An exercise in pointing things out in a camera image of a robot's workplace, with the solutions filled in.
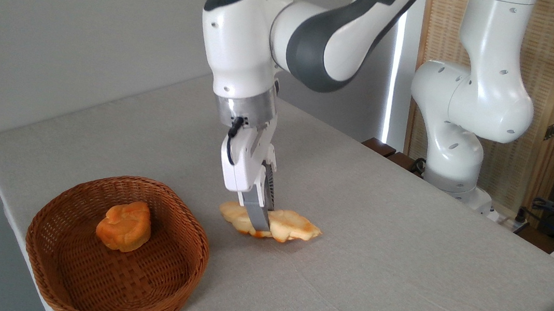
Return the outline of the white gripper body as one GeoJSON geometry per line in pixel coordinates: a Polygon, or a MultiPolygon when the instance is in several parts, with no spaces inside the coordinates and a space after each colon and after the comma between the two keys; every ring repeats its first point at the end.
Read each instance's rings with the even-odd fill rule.
{"type": "Polygon", "coordinates": [[[221,145],[221,164],[225,187],[232,192],[249,192],[259,189],[261,164],[272,145],[277,129],[277,118],[261,127],[245,124],[238,117],[232,122],[221,145]]]}

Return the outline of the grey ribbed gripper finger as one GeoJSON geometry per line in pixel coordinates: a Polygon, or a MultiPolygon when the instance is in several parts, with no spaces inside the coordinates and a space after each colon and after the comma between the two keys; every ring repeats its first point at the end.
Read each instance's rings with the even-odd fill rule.
{"type": "Polygon", "coordinates": [[[252,188],[243,192],[242,199],[250,223],[257,232],[269,232],[271,224],[268,218],[268,208],[273,208],[270,191],[252,188]]]}
{"type": "Polygon", "coordinates": [[[275,188],[274,188],[274,173],[276,167],[275,160],[275,147],[274,145],[268,145],[268,151],[265,155],[260,172],[260,182],[258,190],[258,204],[262,210],[273,211],[275,201],[275,188]]]}

